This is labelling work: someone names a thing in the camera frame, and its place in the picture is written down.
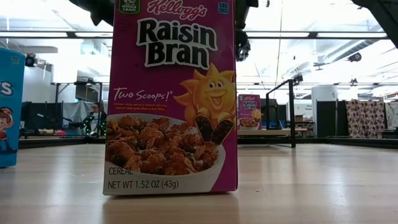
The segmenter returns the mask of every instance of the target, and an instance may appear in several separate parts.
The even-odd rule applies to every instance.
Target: white ceiling
[[[382,31],[375,18],[367,9],[358,9],[350,0],[259,0],[258,8],[250,8],[246,20],[246,30],[260,31]],[[95,27],[86,12],[68,0],[2,0],[0,7],[0,30],[59,30],[59,31],[99,31],[109,32],[112,27],[101,22]],[[1,40],[9,45],[54,46],[75,44],[75,40]],[[272,85],[296,73],[302,73],[304,82],[342,82],[352,78],[359,82],[398,82],[397,50],[390,40],[380,40],[360,50],[360,62],[348,62],[346,58],[322,66],[322,70],[312,66],[323,62],[323,58],[341,55],[350,47],[362,41],[350,40],[251,40],[252,50],[249,58],[237,63],[237,83],[239,93],[255,93],[265,96]],[[111,40],[92,40],[84,42],[83,55],[76,55],[80,64],[80,75],[95,77],[108,82],[110,59],[103,52],[90,55],[90,46],[98,51],[101,47],[111,47]],[[46,60],[53,56],[41,55]],[[295,92],[307,94],[311,86],[298,86]],[[386,90],[359,90],[373,95],[393,93],[394,88]],[[276,91],[275,97],[286,99],[287,92]]]

